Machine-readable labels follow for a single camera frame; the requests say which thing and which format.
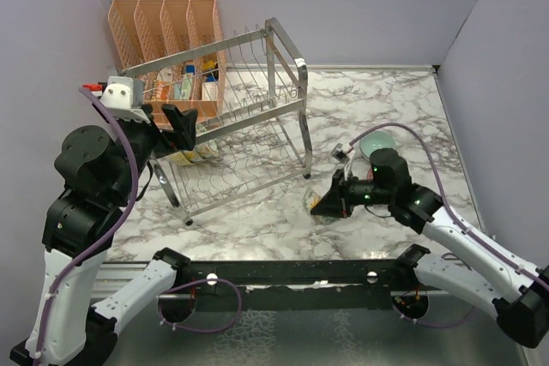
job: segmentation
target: red object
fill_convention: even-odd
[[[85,87],[86,89],[89,89],[90,92],[103,92],[103,87],[101,85],[82,85],[82,87]]]

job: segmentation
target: green bowl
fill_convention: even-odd
[[[359,146],[362,155],[369,159],[371,154],[378,149],[396,149],[396,142],[391,134],[383,132],[382,130],[375,130],[360,139]]]

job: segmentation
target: metal rack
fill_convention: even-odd
[[[181,203],[160,163],[154,165],[168,199],[187,225],[192,224],[191,217],[229,201],[290,177],[311,176],[312,145],[305,115],[307,67],[275,18],[265,21],[263,28],[140,64],[123,74],[162,73],[208,56],[218,63],[210,70],[217,71],[216,97],[193,96],[185,104],[199,111],[202,133],[196,144],[214,141],[216,154],[193,165],[170,164]],[[196,81],[205,75],[208,72],[199,70]],[[178,81],[169,81],[168,86]],[[154,99],[153,90],[146,93]],[[209,116],[211,111],[204,107],[209,100],[218,101],[215,116]]]

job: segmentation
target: orange plastic organizer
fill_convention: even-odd
[[[215,0],[114,0],[108,20],[124,69],[223,40]],[[201,73],[206,60],[226,67],[224,51],[191,62],[196,75],[190,99],[175,99],[183,64],[170,68],[169,79],[164,79],[161,72],[143,76],[145,100],[152,104],[154,121],[160,127],[169,127],[160,110],[165,103],[176,105],[181,111],[196,108],[199,121],[222,113],[226,73],[218,71],[217,95],[215,100],[207,100],[207,96],[202,96],[202,83],[208,73]]]

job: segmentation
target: white marble pattern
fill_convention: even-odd
[[[329,157],[335,144],[349,142],[361,131],[388,121],[405,123],[425,137],[452,205],[478,225],[431,72],[310,72],[307,117],[314,152],[311,180],[294,177],[199,214],[191,227],[183,224],[153,180],[116,234],[110,259],[149,260],[155,251],[166,246],[193,260],[393,258],[412,243],[443,252],[437,243],[393,219],[374,217],[363,208],[355,209],[352,218],[328,226],[315,225],[302,208],[307,187],[319,194],[328,189],[337,167]],[[285,125],[292,138],[299,133],[297,125],[289,120],[285,120]],[[391,128],[390,132],[399,153],[409,163],[413,180],[435,189],[419,143],[404,130]],[[358,162],[355,174],[365,177],[366,171],[367,166]]]

